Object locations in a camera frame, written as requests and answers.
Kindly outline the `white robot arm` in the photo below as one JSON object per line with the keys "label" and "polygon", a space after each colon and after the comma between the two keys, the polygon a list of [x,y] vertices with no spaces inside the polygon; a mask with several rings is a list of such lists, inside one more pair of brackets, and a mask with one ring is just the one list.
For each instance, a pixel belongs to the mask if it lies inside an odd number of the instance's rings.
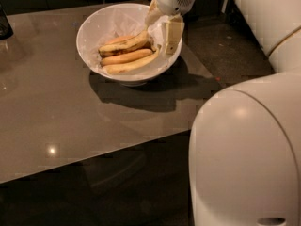
{"label": "white robot arm", "polygon": [[234,0],[274,74],[216,93],[194,120],[195,226],[301,226],[301,0]]}

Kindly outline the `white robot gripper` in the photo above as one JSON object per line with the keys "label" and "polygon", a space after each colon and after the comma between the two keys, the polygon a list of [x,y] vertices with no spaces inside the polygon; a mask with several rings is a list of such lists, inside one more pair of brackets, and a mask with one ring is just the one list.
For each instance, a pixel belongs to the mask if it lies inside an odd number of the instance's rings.
{"label": "white robot gripper", "polygon": [[185,26],[181,15],[189,12],[194,3],[195,0],[151,0],[145,18],[146,27],[155,24],[163,14],[174,15],[169,16],[166,21],[162,22],[163,48],[166,55],[173,55],[176,52]]}

